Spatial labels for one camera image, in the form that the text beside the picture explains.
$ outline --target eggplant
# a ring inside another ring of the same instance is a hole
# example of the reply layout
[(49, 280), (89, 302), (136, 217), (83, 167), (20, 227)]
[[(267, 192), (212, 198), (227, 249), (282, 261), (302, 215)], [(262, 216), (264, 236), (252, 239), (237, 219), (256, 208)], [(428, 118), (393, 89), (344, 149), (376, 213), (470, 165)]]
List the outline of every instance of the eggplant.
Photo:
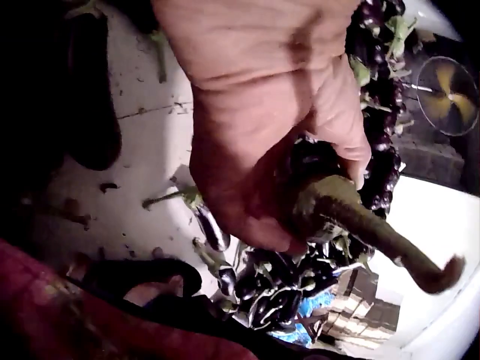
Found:
[(317, 275), (315, 277), (315, 288), (310, 291), (304, 291), (303, 297), (304, 298), (312, 298), (320, 294), (322, 291), (324, 291), (326, 288), (332, 286), (337, 282), (337, 278), (330, 275), (330, 276), (324, 276), (324, 275)]
[(192, 244), (197, 255), (207, 265), (208, 271), (216, 277), (222, 294), (226, 296), (232, 295), (237, 281), (232, 265), (227, 263), (216, 252), (209, 252), (207, 247), (200, 242), (200, 239), (193, 238)]
[(380, 202), (381, 202), (381, 199), (380, 199), (380, 196), (379, 195), (375, 195), (372, 199), (372, 203), (370, 205), (370, 210), (377, 210), (380, 208)]
[(385, 209), (380, 208), (375, 210), (373, 213), (383, 220), (387, 219), (387, 214), (385, 212)]
[(272, 252), (263, 249), (255, 249), (254, 256), (265, 259), (272, 265), (272, 271), (276, 271), (276, 275), (286, 286), (293, 286), (299, 281), (299, 273), (297, 266), (292, 258), (284, 253)]
[(276, 324), (272, 324), (269, 328), (269, 331), (275, 335), (285, 336), (288, 334), (293, 334), (297, 331), (295, 323), (293, 321), (281, 322), (278, 321)]
[(403, 16), (405, 4), (402, 0), (384, 0), (384, 19), (388, 21), (394, 16)]
[(352, 21), (368, 27), (374, 33), (378, 33), (380, 27), (384, 24), (384, 15), (381, 8), (363, 1), (353, 13)]
[(388, 134), (383, 133), (379, 136), (376, 136), (370, 145), (373, 150), (386, 151), (392, 145), (392, 141), (390, 140), (390, 136), (388, 136)]
[(230, 296), (235, 288), (235, 271), (232, 267), (221, 267), (218, 271), (218, 287), (222, 294)]
[(69, 52), (67, 106), (70, 156), (91, 170), (106, 170), (120, 155), (121, 133), (108, 76), (107, 17), (83, 13), (65, 20)]
[(391, 191), (385, 191), (380, 199), (380, 207), (386, 209), (390, 207), (390, 204), (393, 200), (393, 194)]
[(386, 63), (385, 53), (380, 44), (375, 45), (373, 48), (369, 49), (370, 61), (376, 65)]
[(238, 312), (240, 306), (234, 303), (231, 300), (222, 298), (215, 301), (215, 305), (222, 309), (222, 311), (226, 312), (227, 314), (233, 314)]
[(254, 311), (254, 313), (251, 314), (250, 316), (252, 328), (258, 328), (264, 325), (261, 323), (261, 320), (263, 319), (263, 317), (265, 316), (265, 313), (269, 309), (269, 303), (270, 303), (270, 297), (262, 296), (253, 305), (254, 307), (252, 307), (252, 311)]
[(292, 320), (299, 310), (300, 302), (302, 299), (302, 292), (299, 290), (289, 291), (288, 301), (280, 311), (278, 318), (279, 322), (285, 323)]
[(310, 291), (315, 288), (315, 276), (305, 276), (300, 282), (300, 289), (302, 291)]
[(254, 274), (241, 277), (235, 284), (235, 296), (241, 301), (253, 298), (258, 290)]
[(398, 170), (393, 169), (392, 171), (390, 171), (385, 178), (384, 189), (387, 191), (393, 191), (399, 177), (400, 173), (398, 172)]
[(208, 245), (218, 252), (228, 249), (230, 246), (230, 235), (222, 231), (210, 210), (204, 204), (197, 205), (196, 210), (195, 216)]

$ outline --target finger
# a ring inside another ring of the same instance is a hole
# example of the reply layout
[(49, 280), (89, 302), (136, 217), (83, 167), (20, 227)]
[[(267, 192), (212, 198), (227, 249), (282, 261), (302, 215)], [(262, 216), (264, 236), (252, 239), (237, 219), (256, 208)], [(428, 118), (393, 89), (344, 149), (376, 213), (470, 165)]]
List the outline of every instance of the finger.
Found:
[(371, 150), (363, 130), (359, 87), (345, 54), (335, 58), (323, 74), (314, 106), (310, 132), (317, 139), (332, 144), (344, 159), (342, 165), (351, 179), (361, 188)]
[(304, 253), (307, 244), (296, 239), (273, 217), (248, 216), (239, 233), (240, 239), (250, 246), (291, 255)]

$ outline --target debris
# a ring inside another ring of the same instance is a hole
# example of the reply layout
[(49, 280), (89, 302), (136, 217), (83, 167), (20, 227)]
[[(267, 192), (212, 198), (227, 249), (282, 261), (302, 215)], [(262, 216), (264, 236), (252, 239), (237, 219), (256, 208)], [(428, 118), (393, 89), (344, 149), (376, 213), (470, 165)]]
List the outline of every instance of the debris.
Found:
[(107, 189), (119, 189), (120, 186), (118, 186), (114, 182), (104, 182), (100, 184), (99, 188), (101, 192), (106, 193)]

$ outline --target small eggplant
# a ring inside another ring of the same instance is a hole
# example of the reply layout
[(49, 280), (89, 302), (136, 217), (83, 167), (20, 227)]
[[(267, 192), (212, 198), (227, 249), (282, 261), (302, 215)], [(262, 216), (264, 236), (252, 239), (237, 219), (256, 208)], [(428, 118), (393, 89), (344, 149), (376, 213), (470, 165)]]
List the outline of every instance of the small eggplant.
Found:
[(232, 265), (227, 263), (216, 252), (210, 252), (198, 238), (194, 238), (192, 243), (193, 249), (207, 265), (208, 271), (217, 279), (222, 294), (226, 296), (232, 295), (237, 281)]
[(392, 145), (390, 136), (388, 134), (381, 134), (377, 136), (371, 143), (372, 149), (376, 151), (386, 151)]
[(275, 335), (285, 336), (288, 334), (293, 334), (295, 331), (297, 331), (297, 328), (293, 321), (289, 321), (287, 323), (279, 321), (276, 324), (272, 324), (269, 331)]
[(196, 217), (210, 247), (223, 252), (230, 246), (230, 235), (222, 231), (208, 208), (200, 204), (196, 207)]
[(383, 196), (381, 197), (380, 199), (380, 207), (382, 209), (386, 209), (388, 207), (390, 207), (390, 204), (393, 200), (393, 194), (391, 191), (385, 191), (383, 193)]
[(326, 288), (332, 286), (336, 282), (337, 282), (337, 278), (333, 277), (332, 275), (330, 276), (318, 275), (315, 277), (315, 288), (310, 291), (303, 291), (303, 297), (312, 298), (314, 296), (317, 296)]
[(260, 297), (257, 302), (252, 306), (251, 313), (249, 315), (251, 321), (250, 324), (252, 328), (261, 327), (262, 324), (260, 321), (265, 316), (267, 309), (269, 307), (270, 297), (269, 296), (262, 296)]
[(235, 271), (232, 267), (220, 267), (218, 271), (218, 287), (222, 294), (230, 296), (235, 288)]
[(289, 291), (288, 302), (284, 305), (280, 312), (279, 322), (288, 322), (292, 320), (298, 312), (300, 302), (302, 298), (302, 292), (299, 290)]
[(222, 298), (215, 301), (215, 304), (222, 309), (222, 311), (226, 312), (227, 314), (236, 313), (239, 310), (239, 305), (234, 303), (231, 300)]
[(398, 170), (393, 169), (393, 171), (391, 171), (385, 178), (384, 189), (386, 191), (393, 191), (399, 177), (400, 173), (398, 172)]
[(370, 210), (374, 211), (380, 208), (380, 196), (375, 195), (372, 199), (372, 204), (370, 205)]
[(370, 48), (369, 57), (371, 62), (377, 65), (386, 63), (385, 53), (380, 44), (375, 45), (373, 48)]
[(365, 179), (369, 179), (370, 176), (372, 175), (372, 169), (373, 169), (373, 166), (375, 165), (375, 161), (373, 159), (373, 156), (370, 158), (370, 161), (367, 165), (367, 168), (365, 169), (365, 173), (363, 174), (363, 177)]
[(387, 219), (387, 214), (385, 212), (385, 209), (380, 208), (375, 210), (373, 213), (383, 220)]
[(293, 286), (299, 281), (299, 274), (297, 266), (292, 258), (280, 252), (266, 251), (263, 249), (256, 249), (256, 255), (264, 258), (272, 265), (272, 271), (275, 270), (280, 277), (283, 284), (286, 286)]
[(235, 284), (235, 296), (241, 301), (253, 298), (257, 293), (257, 282), (254, 274), (241, 277)]
[(399, 154), (394, 154), (393, 157), (393, 167), (395, 170), (399, 170), (400, 166), (402, 166), (402, 159)]

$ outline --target purple eggplant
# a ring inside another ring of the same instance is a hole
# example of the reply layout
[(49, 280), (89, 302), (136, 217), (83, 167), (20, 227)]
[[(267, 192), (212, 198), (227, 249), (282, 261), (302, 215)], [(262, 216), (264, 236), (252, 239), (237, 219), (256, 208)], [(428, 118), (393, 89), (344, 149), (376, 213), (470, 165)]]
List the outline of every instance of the purple eggplant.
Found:
[(392, 145), (392, 141), (390, 140), (390, 136), (388, 136), (388, 134), (383, 133), (379, 136), (376, 136), (370, 145), (373, 150), (386, 151)]
[(195, 216), (210, 247), (223, 252), (230, 246), (230, 235), (222, 231), (208, 208), (201, 204), (196, 207)]
[(218, 287), (222, 294), (230, 296), (235, 288), (236, 276), (231, 267), (220, 268), (218, 271)]
[(377, 210), (379, 209), (381, 206), (381, 199), (380, 199), (380, 196), (379, 195), (375, 195), (372, 199), (372, 204), (370, 205), (370, 210)]
[(383, 220), (387, 219), (387, 214), (385, 212), (385, 209), (380, 208), (375, 210), (373, 213)]
[(380, 199), (380, 207), (382, 209), (386, 209), (388, 207), (390, 207), (390, 204), (393, 200), (393, 194), (391, 191), (385, 191), (383, 193), (383, 196), (381, 197)]
[(352, 15), (352, 20), (372, 29), (380, 28), (384, 24), (382, 9), (363, 1)]
[(386, 63), (385, 53), (380, 44), (375, 45), (373, 48), (370, 48), (370, 60), (377, 65)]
[(403, 16), (405, 4), (402, 0), (385, 0), (384, 19), (388, 21), (393, 16)]
[(235, 284), (235, 296), (241, 301), (253, 298), (258, 287), (254, 274), (247, 274), (241, 277)]
[(302, 292), (298, 290), (289, 291), (288, 301), (280, 311), (279, 322), (285, 323), (292, 320), (298, 312)]
[(299, 281), (297, 266), (292, 258), (284, 253), (272, 252), (263, 249), (255, 249), (254, 256), (268, 261), (272, 265), (272, 271), (275, 270), (283, 284), (293, 286)]
[(332, 286), (337, 282), (337, 278), (335, 278), (332, 275), (326, 276), (326, 275), (318, 275), (315, 277), (315, 288), (310, 291), (304, 291), (303, 292), (303, 297), (304, 298), (312, 298), (314, 296), (317, 296), (320, 294), (322, 291), (324, 291), (326, 288)]
[(262, 325), (264, 325), (261, 323), (261, 320), (263, 319), (266, 312), (268, 311), (269, 303), (270, 303), (269, 296), (262, 296), (257, 300), (256, 309), (254, 309), (255, 313), (252, 318), (253, 328), (261, 327)]
[(384, 182), (385, 183), (384, 189), (386, 191), (393, 191), (396, 183), (398, 182), (399, 177), (400, 177), (400, 174), (399, 174), (398, 170), (393, 169), (393, 171), (388, 173), (388, 175), (386, 176), (386, 179), (385, 179), (385, 182)]

